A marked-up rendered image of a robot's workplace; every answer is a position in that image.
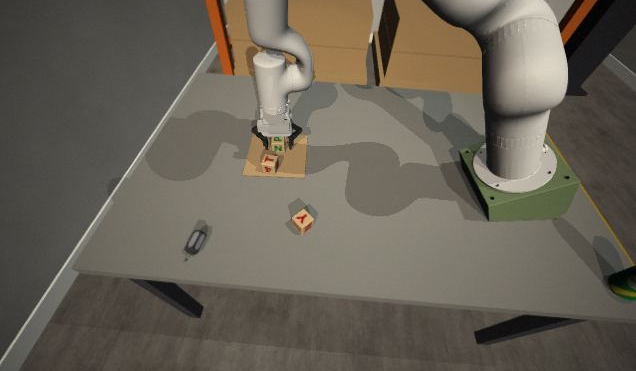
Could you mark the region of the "green drink can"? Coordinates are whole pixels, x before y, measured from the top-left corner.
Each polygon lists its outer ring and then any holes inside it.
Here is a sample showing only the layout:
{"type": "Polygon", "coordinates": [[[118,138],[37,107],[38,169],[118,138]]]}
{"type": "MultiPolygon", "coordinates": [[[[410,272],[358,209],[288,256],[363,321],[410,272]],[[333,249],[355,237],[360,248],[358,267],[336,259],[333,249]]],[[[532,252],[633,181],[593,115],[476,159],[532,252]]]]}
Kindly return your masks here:
{"type": "Polygon", "coordinates": [[[619,297],[636,301],[636,265],[610,275],[608,284],[619,297]]]}

